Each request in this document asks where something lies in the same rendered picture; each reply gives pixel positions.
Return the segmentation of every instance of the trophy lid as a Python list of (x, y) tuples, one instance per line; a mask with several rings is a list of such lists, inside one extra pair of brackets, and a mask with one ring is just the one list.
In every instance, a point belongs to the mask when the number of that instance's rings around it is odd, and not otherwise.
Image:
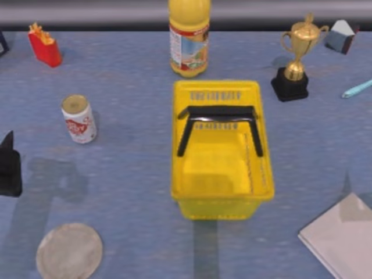
[(320, 30), (313, 24), (313, 20), (313, 14), (307, 14), (304, 22), (297, 22), (292, 26), (292, 35), (304, 41), (316, 40), (320, 35)]

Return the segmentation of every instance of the red carton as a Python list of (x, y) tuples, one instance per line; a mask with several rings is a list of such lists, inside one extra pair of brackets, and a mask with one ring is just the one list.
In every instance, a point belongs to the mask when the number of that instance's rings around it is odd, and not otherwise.
[(57, 41), (51, 38), (49, 33), (44, 32), (37, 23), (30, 26), (28, 38), (38, 60), (50, 67), (57, 67), (62, 63)]

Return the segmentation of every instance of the trophy handle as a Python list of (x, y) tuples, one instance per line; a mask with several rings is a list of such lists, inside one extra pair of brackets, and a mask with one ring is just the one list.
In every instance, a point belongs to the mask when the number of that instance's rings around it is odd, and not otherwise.
[(288, 52), (293, 52), (292, 48), (289, 48), (286, 46), (285, 42), (284, 42), (284, 38), (288, 36), (289, 38), (291, 38), (291, 32), (284, 32), (281, 36), (281, 39), (280, 39), (280, 43), (281, 43), (281, 46)]
[(326, 36), (328, 35), (328, 32), (330, 31), (330, 27), (326, 26), (326, 25), (322, 26), (322, 27), (319, 28), (320, 34), (321, 34), (322, 31), (324, 31), (324, 34), (319, 36), (318, 42), (320, 42), (321, 40), (326, 38)]

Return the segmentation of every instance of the yellow basket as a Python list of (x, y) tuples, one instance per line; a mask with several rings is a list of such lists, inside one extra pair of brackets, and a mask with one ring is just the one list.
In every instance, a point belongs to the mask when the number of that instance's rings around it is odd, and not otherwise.
[(274, 197), (259, 85), (178, 81), (171, 195), (185, 218), (239, 220)]

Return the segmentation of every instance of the can top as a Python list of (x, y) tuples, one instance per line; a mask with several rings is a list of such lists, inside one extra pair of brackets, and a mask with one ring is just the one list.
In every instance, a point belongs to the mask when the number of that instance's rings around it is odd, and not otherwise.
[(88, 100), (82, 95), (71, 95), (65, 98), (62, 102), (62, 109), (66, 113), (76, 115), (81, 113), (88, 106)]

